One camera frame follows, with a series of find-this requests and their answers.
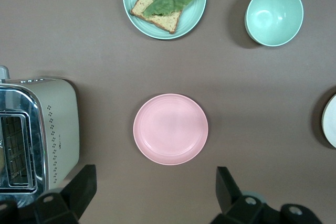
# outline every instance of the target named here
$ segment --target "kitchen appliance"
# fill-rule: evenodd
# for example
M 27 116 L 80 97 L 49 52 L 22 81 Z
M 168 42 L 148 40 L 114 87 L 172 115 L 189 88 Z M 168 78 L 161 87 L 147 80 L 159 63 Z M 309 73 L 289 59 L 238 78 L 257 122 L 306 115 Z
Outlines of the kitchen appliance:
M 0 200 L 22 207 L 57 188 L 76 165 L 77 99 L 63 79 L 8 79 L 0 66 Z

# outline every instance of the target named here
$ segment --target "ventilation holes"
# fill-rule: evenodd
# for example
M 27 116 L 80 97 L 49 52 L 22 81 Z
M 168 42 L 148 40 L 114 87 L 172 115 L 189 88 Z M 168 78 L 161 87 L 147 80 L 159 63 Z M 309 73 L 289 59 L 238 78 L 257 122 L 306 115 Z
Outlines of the ventilation holes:
M 52 117 L 52 112 L 51 112 L 51 106 L 48 105 L 47 106 L 47 110 L 49 111 L 48 116 L 49 116 L 49 123 L 50 123 L 50 129 L 52 130 L 52 132 L 50 133 L 50 135 L 52 136 L 51 138 L 51 142 L 52 142 L 52 166 L 53 166 L 53 172 L 54 172 L 54 184 L 57 182 L 57 144 L 56 144 L 56 137 L 55 134 L 56 132 L 54 131 L 55 125 L 53 124 L 54 119 Z

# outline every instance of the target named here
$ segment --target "bowl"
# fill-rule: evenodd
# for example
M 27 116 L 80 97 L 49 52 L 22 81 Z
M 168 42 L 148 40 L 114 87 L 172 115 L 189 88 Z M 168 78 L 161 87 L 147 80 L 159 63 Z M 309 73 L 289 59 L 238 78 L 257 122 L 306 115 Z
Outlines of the bowl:
M 292 40 L 303 22 L 301 0 L 251 0 L 245 27 L 256 42 L 270 47 Z

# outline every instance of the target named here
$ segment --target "toaster heating grill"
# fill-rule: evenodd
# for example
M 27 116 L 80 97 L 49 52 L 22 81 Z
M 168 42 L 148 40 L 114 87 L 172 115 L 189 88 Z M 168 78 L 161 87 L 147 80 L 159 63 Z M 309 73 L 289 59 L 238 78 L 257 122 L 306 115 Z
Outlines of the toaster heating grill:
M 24 116 L 1 116 L 0 169 L 7 179 L 0 188 L 28 188 L 33 185 L 29 141 L 24 127 Z

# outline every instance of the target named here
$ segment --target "gray table surface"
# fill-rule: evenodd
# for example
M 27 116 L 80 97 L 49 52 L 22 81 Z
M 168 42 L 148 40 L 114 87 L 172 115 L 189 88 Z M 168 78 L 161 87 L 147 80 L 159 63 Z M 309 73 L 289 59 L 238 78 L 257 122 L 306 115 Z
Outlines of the gray table surface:
M 132 25 L 122 0 L 0 0 L 11 77 L 76 88 L 81 151 L 66 181 L 85 164 L 98 173 L 82 224 L 210 223 L 217 166 L 277 210 L 298 203 L 335 222 L 336 151 L 321 115 L 336 93 L 336 0 L 302 0 L 301 30 L 277 48 L 246 34 L 249 1 L 207 0 L 190 33 L 160 41 Z M 133 139 L 137 111 L 163 93 L 192 98 L 209 123 L 203 150 L 178 166 L 150 161 Z

